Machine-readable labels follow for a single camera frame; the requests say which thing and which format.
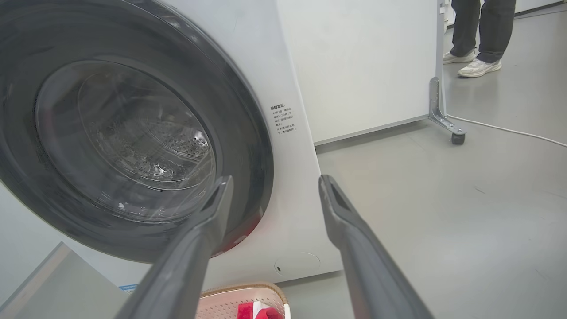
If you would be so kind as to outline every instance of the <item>shoe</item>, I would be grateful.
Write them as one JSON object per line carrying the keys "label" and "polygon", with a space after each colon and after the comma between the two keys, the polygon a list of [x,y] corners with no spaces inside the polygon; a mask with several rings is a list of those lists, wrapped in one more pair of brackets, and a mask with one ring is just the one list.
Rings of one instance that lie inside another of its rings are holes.
{"label": "shoe", "polygon": [[449,64],[449,63],[469,63],[472,60],[474,60],[476,57],[475,51],[472,50],[470,51],[467,55],[465,55],[464,57],[456,57],[453,54],[451,54],[451,52],[447,52],[445,54],[443,54],[443,64]]}
{"label": "shoe", "polygon": [[477,78],[486,73],[498,71],[500,69],[502,69],[502,63],[500,60],[494,63],[486,63],[476,58],[474,61],[469,63],[469,65],[460,69],[459,72],[457,72],[457,75],[466,78]]}

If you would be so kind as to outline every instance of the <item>warning label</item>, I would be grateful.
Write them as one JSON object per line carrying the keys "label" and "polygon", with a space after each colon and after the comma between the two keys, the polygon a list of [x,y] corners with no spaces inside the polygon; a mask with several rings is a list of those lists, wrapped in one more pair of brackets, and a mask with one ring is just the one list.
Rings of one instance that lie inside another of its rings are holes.
{"label": "warning label", "polygon": [[293,111],[291,107],[285,104],[278,104],[270,108],[272,110],[272,116],[274,118],[274,123],[276,124],[276,130],[278,135],[286,134],[295,131],[295,123],[293,120]]}

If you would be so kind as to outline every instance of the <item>dark pants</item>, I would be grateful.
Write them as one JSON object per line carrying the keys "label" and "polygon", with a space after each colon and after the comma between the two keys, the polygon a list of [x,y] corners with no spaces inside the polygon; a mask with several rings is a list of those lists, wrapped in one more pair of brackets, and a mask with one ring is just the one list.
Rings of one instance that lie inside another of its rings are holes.
{"label": "dark pants", "polygon": [[479,0],[453,0],[452,6],[457,15],[451,54],[462,57],[475,48],[480,16],[480,53],[477,58],[487,63],[500,60],[512,36],[516,0],[486,0],[482,10]]}

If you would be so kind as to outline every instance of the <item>pink basket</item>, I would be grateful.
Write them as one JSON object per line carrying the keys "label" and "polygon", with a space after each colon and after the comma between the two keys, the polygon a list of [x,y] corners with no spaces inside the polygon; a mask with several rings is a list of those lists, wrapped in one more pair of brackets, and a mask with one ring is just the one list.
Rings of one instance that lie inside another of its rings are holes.
{"label": "pink basket", "polygon": [[274,284],[253,283],[226,286],[204,291],[199,299],[197,319],[236,319],[238,305],[260,301],[291,319],[284,293]]}

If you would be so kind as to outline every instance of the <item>metal stand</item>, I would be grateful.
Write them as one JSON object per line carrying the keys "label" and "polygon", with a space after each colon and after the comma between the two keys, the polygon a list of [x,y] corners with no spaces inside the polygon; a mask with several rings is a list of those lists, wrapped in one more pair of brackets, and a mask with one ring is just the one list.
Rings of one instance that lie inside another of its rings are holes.
{"label": "metal stand", "polygon": [[429,119],[448,129],[452,133],[451,142],[453,144],[462,145],[464,143],[464,137],[467,130],[453,124],[446,116],[443,115],[443,113],[441,113],[441,109],[439,108],[439,104],[442,101],[439,93],[440,85],[441,82],[437,77],[434,77],[431,81],[429,81]]}
{"label": "metal stand", "polygon": [[439,14],[437,16],[437,62],[435,64],[436,77],[429,81],[429,119],[448,129],[451,135],[451,142],[455,145],[464,143],[467,130],[458,127],[443,114],[446,109],[445,92],[443,90],[443,37],[445,35],[445,0],[437,0]]}

